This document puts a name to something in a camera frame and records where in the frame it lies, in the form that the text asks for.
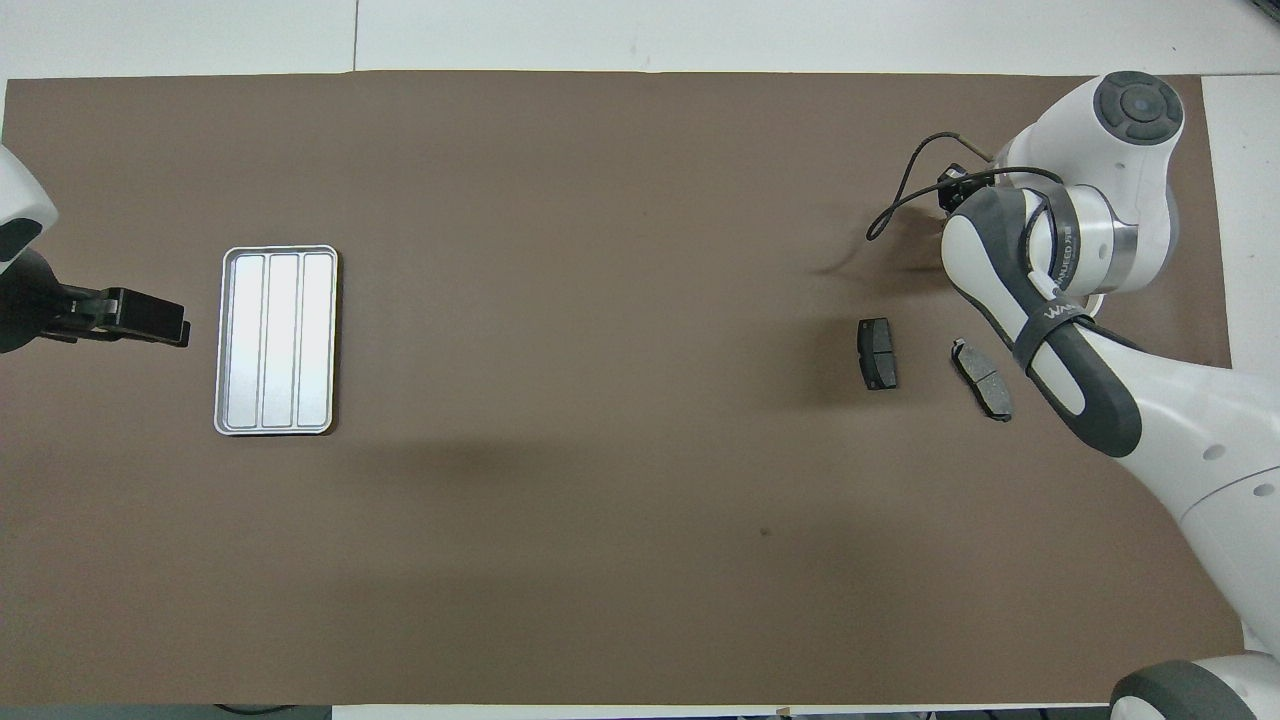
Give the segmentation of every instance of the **metal tray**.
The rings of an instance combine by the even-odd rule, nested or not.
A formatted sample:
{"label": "metal tray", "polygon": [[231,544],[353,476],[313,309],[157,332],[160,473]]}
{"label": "metal tray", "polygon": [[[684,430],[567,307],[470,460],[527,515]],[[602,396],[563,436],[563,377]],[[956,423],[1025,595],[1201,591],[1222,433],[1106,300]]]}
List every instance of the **metal tray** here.
{"label": "metal tray", "polygon": [[214,427],[320,434],[333,423],[338,252],[233,247],[223,258]]}

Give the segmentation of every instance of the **gray band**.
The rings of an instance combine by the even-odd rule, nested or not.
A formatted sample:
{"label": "gray band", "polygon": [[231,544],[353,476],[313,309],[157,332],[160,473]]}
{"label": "gray band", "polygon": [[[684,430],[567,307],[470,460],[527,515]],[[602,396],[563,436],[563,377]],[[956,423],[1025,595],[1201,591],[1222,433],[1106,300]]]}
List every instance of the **gray band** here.
{"label": "gray band", "polygon": [[1221,678],[1185,660],[1152,665],[1124,678],[1111,691],[1111,705],[1123,697],[1144,700],[1169,720],[1258,720]]}
{"label": "gray band", "polygon": [[1089,318],[1084,307],[1080,307],[1062,295],[1041,305],[1034,313],[1027,316],[1027,324],[1023,325],[1023,329],[1018,333],[1018,340],[1014,341],[1014,361],[1025,373],[1032,366],[1032,359],[1036,357],[1036,351],[1039,350],[1048,333],[1082,315]]}

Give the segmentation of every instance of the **black cable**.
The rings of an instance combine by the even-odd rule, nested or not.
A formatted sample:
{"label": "black cable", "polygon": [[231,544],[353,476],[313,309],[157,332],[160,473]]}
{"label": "black cable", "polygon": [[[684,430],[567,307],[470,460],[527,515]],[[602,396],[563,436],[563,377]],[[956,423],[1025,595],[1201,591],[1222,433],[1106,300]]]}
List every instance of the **black cable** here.
{"label": "black cable", "polygon": [[276,705],[274,707],[264,707],[261,710],[241,710],[239,707],[232,707],[229,705],[214,703],[214,707],[230,712],[232,715],[273,715],[275,712],[284,712],[285,710],[297,707],[297,705]]}
{"label": "black cable", "polygon": [[876,215],[876,219],[872,220],[872,224],[867,225],[867,240],[872,241],[879,237],[881,233],[884,232],[884,228],[888,227],[888,222],[893,219],[893,213],[897,211],[897,209],[901,208],[902,205],[906,205],[908,202],[915,200],[916,197],[920,197],[922,195],[928,195],[933,191],[942,190],[946,187],[955,187],[970,179],[993,178],[996,176],[1005,176],[1009,173],[1027,173],[1029,176],[1039,176],[1042,178],[1048,178],[1059,184],[1064,184],[1062,178],[1059,177],[1057,173],[1051,173],[1043,168],[1030,168],[1025,165],[1014,165],[1010,168],[995,168],[991,170],[978,170],[977,173],[969,173],[966,176],[961,176],[957,178],[945,179],[942,182],[936,182],[929,187],[922,187],[920,190],[916,190],[915,192],[905,197],[901,195],[895,195],[893,202],[891,202],[888,208],[881,210],[881,214]]}
{"label": "black cable", "polygon": [[[936,133],[931,135],[929,137],[925,137],[924,140],[922,140],[920,143],[915,146],[915,151],[911,152],[911,159],[906,161],[906,169],[902,170],[902,179],[899,181],[899,183],[897,183],[897,192],[893,195],[893,200],[897,200],[899,197],[901,197],[902,192],[906,190],[906,181],[911,177],[911,169],[915,167],[915,159],[920,156],[920,152],[931,142],[933,142],[934,140],[942,140],[945,137],[946,138],[951,138],[951,140],[959,142],[960,145],[964,145],[970,152],[973,152],[978,158],[982,158],[983,163],[989,163],[991,161],[991,154],[987,152],[986,150],[982,150],[977,145],[974,145],[965,136],[963,136],[963,135],[960,135],[957,132],[951,132],[951,131],[936,132]],[[817,274],[819,274],[819,275],[824,275],[824,274],[828,274],[828,273],[835,273],[836,270],[838,270],[838,269],[844,268],[845,265],[847,265],[849,261],[852,260],[854,255],[856,255],[856,254],[858,254],[858,245],[855,243],[855,245],[852,245],[849,249],[849,251],[845,254],[844,258],[841,258],[840,260],[837,260],[837,261],[835,261],[835,263],[832,263],[829,265],[819,268],[818,270],[814,270],[814,272]]]}
{"label": "black cable", "polygon": [[[1041,195],[1041,204],[1037,205],[1034,210],[1032,210],[1030,215],[1027,217],[1027,224],[1023,225],[1023,232],[1018,237],[1018,247],[1021,247],[1023,251],[1024,251],[1023,252],[1023,270],[1025,270],[1028,273],[1032,270],[1030,252],[1027,251],[1028,247],[1029,247],[1028,243],[1030,242],[1030,238],[1032,238],[1032,229],[1036,227],[1036,220],[1039,220],[1039,217],[1043,215],[1044,213],[1048,213],[1048,227],[1052,231],[1052,233],[1056,236],[1057,234],[1057,227],[1053,224],[1053,213],[1052,213],[1052,210],[1050,210],[1048,199],[1046,199],[1043,195]],[[1057,238],[1056,237],[1053,238],[1053,245],[1057,246]]]}
{"label": "black cable", "polygon": [[911,169],[915,168],[915,159],[920,156],[920,152],[931,142],[933,142],[934,140],[941,140],[943,137],[950,137],[951,140],[959,142],[960,145],[964,145],[965,147],[969,149],[970,152],[973,152],[974,155],[982,158],[983,163],[989,163],[991,161],[991,154],[989,152],[979,150],[974,143],[969,142],[969,140],[965,138],[964,136],[961,136],[960,133],[951,132],[951,131],[936,132],[936,133],[931,135],[929,137],[925,137],[924,140],[922,140],[920,143],[915,146],[915,151],[911,152],[911,159],[906,161],[906,169],[902,170],[902,179],[899,181],[899,183],[897,183],[897,192],[893,193],[893,200],[897,200],[899,197],[902,197],[902,192],[906,190],[906,181],[908,181],[908,178],[911,177]]}

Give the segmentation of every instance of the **robotic arm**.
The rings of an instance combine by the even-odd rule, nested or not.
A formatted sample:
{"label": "robotic arm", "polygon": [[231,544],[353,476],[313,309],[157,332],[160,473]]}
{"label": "robotic arm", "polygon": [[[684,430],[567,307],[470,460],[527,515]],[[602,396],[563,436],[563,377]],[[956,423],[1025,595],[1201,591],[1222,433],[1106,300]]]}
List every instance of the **robotic arm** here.
{"label": "robotic arm", "polygon": [[182,305],[123,287],[59,283],[45,259],[27,247],[56,220],[36,178],[0,147],[0,354],[36,337],[187,347],[191,323],[183,320]]}
{"label": "robotic arm", "polygon": [[1116,687],[1112,717],[1280,717],[1280,384],[1143,352],[1076,300],[1142,288],[1164,268],[1181,126],[1181,102],[1158,78],[1087,82],[993,163],[1062,183],[998,176],[951,214],[942,260],[1068,428],[1172,514],[1270,653],[1135,673]]}

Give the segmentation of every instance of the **white table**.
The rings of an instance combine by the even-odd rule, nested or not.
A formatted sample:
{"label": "white table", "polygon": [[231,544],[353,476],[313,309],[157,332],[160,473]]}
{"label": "white table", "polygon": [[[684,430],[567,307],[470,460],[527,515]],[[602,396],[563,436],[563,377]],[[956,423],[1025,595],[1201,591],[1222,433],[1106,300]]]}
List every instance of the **white table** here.
{"label": "white table", "polygon": [[[0,81],[375,69],[1206,76],[1231,357],[1280,374],[1270,318],[1280,301],[1280,243],[1271,241],[1280,23],[1247,0],[0,0]],[[1176,191],[1210,192],[1208,179]],[[334,717],[768,715],[785,707],[778,700],[349,706]],[[791,706],[797,715],[891,710],[905,708]]]}

